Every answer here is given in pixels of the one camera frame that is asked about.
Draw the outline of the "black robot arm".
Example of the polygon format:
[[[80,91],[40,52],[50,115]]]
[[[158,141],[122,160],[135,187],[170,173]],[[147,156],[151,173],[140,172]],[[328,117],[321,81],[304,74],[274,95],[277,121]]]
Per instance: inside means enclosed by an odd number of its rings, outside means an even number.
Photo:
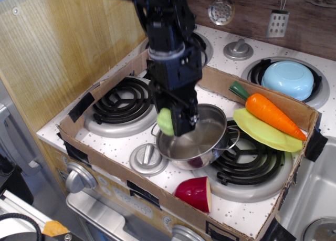
[[[198,122],[195,85],[202,79],[204,49],[192,37],[195,15],[187,0],[129,0],[149,41],[149,88],[158,112],[171,112],[173,134]]]

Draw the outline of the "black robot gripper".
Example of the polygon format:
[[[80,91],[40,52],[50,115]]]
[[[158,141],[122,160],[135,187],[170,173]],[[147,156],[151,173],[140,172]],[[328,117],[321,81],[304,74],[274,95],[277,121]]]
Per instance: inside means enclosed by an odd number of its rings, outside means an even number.
[[[195,85],[202,78],[202,67],[176,67],[151,59],[147,66],[157,113],[163,108],[170,109],[175,136],[193,131],[199,121]]]

